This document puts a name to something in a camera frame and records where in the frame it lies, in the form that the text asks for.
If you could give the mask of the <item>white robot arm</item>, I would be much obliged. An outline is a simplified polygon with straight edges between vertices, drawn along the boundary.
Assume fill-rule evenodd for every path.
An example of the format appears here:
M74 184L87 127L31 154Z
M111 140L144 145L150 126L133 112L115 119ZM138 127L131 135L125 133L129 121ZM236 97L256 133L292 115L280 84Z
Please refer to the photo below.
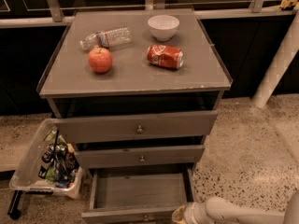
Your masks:
M187 203L172 214L175 224L299 224L299 191L296 191L285 212L267 211L233 204L220 197L204 203Z

